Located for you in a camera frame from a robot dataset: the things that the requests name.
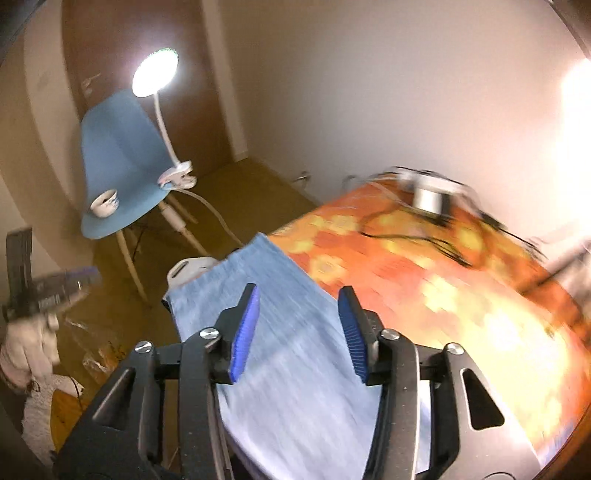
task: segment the white cup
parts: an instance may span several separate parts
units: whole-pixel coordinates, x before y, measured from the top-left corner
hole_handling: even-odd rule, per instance
[[[113,215],[119,206],[117,190],[111,189],[100,194],[91,204],[90,211],[99,218]]]

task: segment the blue chair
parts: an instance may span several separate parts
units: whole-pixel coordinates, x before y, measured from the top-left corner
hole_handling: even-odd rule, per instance
[[[82,235],[90,239],[117,233],[117,239],[141,297],[144,289],[123,235],[123,228],[148,213],[156,205],[168,210],[163,200],[169,193],[158,186],[159,176],[173,166],[164,141],[131,90],[122,90],[88,110],[82,119],[82,157],[86,175],[86,211],[82,217]],[[103,192],[116,189],[119,207],[113,215],[99,218],[90,204]],[[170,198],[181,213],[195,220]],[[207,252],[195,237],[179,223],[173,225],[202,254]]]

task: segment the light blue towel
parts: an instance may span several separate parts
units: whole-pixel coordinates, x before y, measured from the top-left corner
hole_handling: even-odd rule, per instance
[[[237,384],[218,386],[227,431],[271,479],[360,480],[381,387],[355,375],[336,300],[266,236],[169,293],[181,340],[235,306],[248,282],[261,291],[261,314],[245,372]],[[417,472],[429,456],[425,383]]]

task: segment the white lamp arm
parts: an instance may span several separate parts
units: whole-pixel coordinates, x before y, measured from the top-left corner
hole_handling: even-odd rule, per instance
[[[158,98],[158,91],[154,93],[154,110],[156,111],[156,120],[158,122],[158,127],[160,128],[160,134],[164,139],[164,143],[166,145],[166,149],[168,150],[168,154],[170,155],[170,159],[173,161],[175,165],[179,165],[180,161],[177,158],[177,154],[174,152],[173,145],[170,142],[168,137],[168,132],[166,131],[166,127],[164,126],[164,120],[162,119],[162,112],[160,110],[160,99]]]

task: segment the floral pattern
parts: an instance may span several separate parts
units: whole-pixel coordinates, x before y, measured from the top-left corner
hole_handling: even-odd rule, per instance
[[[461,267],[423,241],[358,234],[361,219],[375,212],[386,213],[365,231],[441,238],[482,267]],[[541,267],[506,236],[477,228],[464,210],[453,207],[452,214],[454,222],[441,228],[394,210],[391,200],[365,185],[270,239],[332,296],[353,285],[364,308],[413,342],[435,348],[461,343],[534,447],[543,449],[562,426],[576,424],[591,401],[590,355],[569,329],[546,334],[551,305],[561,304],[554,293],[544,290],[533,303],[515,292]]]

